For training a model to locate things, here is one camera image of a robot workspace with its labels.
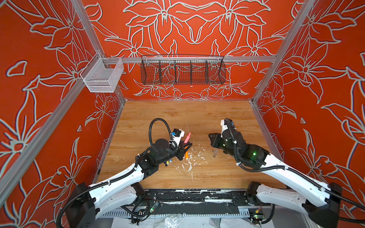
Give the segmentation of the pink marker pen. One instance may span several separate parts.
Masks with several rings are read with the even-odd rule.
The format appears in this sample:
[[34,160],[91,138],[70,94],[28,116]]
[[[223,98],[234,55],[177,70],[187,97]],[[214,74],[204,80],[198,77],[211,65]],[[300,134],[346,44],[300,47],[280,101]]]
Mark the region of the pink marker pen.
[[191,133],[189,133],[189,134],[187,135],[187,137],[185,138],[184,143],[188,143],[188,142],[189,142],[189,140],[190,140],[190,137],[191,137]]

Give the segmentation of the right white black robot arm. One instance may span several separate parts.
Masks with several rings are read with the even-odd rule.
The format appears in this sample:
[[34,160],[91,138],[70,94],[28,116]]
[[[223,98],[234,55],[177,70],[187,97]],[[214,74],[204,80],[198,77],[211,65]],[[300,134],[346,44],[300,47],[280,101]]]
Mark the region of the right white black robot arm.
[[240,132],[228,129],[208,135],[211,146],[231,155],[237,166],[249,173],[264,173],[288,186],[275,189],[252,181],[245,192],[249,204],[279,205],[308,216],[323,228],[336,228],[339,221],[364,224],[363,219],[340,216],[340,203],[347,202],[360,209],[365,207],[342,196],[342,187],[315,180],[285,164],[264,148],[246,143]]

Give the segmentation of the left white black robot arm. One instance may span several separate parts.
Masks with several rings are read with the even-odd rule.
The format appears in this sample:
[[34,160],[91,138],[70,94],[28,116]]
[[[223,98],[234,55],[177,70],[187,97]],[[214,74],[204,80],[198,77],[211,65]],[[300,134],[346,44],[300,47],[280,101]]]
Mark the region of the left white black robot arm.
[[159,139],[120,173],[89,186],[85,183],[77,185],[59,211],[56,226],[62,227],[65,216],[71,228],[88,228],[104,213],[134,203],[138,195],[144,194],[139,182],[157,172],[160,164],[174,157],[183,160],[192,145],[191,142],[180,142],[173,149],[167,140]]

